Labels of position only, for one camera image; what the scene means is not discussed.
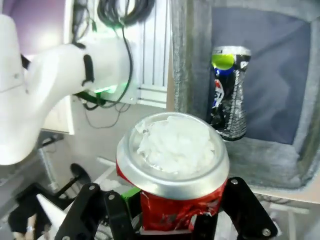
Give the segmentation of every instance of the gray fabric bin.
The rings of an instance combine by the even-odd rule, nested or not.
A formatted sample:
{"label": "gray fabric bin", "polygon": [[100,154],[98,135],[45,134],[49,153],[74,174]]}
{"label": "gray fabric bin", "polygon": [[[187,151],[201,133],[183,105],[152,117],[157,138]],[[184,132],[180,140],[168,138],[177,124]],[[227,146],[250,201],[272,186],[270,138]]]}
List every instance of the gray fabric bin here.
{"label": "gray fabric bin", "polygon": [[212,48],[244,46],[246,136],[230,175],[297,190],[319,168],[320,1],[172,0],[174,107],[206,118]]}

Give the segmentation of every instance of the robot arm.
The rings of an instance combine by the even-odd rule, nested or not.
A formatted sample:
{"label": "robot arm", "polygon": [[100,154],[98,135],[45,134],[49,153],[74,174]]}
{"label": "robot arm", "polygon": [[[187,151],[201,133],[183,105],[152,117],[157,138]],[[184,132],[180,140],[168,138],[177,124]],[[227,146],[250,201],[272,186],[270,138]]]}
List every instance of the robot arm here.
{"label": "robot arm", "polygon": [[34,148],[50,110],[63,97],[126,81],[121,39],[65,44],[34,57],[24,75],[14,21],[0,15],[0,165],[22,161]]}

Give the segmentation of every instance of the screw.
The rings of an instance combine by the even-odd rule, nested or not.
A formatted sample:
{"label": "screw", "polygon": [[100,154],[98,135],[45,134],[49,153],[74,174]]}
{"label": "screw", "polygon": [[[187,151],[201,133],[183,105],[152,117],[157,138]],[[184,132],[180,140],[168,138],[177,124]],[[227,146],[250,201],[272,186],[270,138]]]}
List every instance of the screw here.
{"label": "screw", "polygon": [[262,230],[262,235],[269,237],[271,235],[271,231],[268,228]]}
{"label": "screw", "polygon": [[234,184],[234,185],[237,185],[237,184],[238,184],[238,181],[237,181],[237,179],[232,179],[232,180],[231,180],[231,183]]}

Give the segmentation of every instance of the can lid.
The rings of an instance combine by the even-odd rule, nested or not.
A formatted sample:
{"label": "can lid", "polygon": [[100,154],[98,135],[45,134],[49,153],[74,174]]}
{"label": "can lid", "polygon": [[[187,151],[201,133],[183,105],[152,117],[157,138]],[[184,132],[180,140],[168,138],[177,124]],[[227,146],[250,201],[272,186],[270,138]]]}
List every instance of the can lid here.
{"label": "can lid", "polygon": [[137,123],[150,125],[165,121],[169,116],[196,121],[209,129],[210,140],[215,146],[216,161],[189,175],[163,172],[149,165],[137,153],[143,135],[135,127],[119,142],[117,165],[123,175],[143,191],[174,200],[190,200],[206,196],[223,185],[229,173],[229,157],[226,146],[218,133],[203,120],[185,113],[163,112],[145,117]]}

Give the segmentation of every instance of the person's arm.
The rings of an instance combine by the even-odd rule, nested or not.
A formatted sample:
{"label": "person's arm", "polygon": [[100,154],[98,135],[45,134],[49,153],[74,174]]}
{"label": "person's arm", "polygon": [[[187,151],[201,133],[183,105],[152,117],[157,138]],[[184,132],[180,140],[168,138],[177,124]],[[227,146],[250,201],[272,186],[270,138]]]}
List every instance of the person's arm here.
{"label": "person's arm", "polygon": [[36,219],[37,219],[37,214],[34,214],[28,218],[26,233],[25,233],[25,240],[34,240]]}

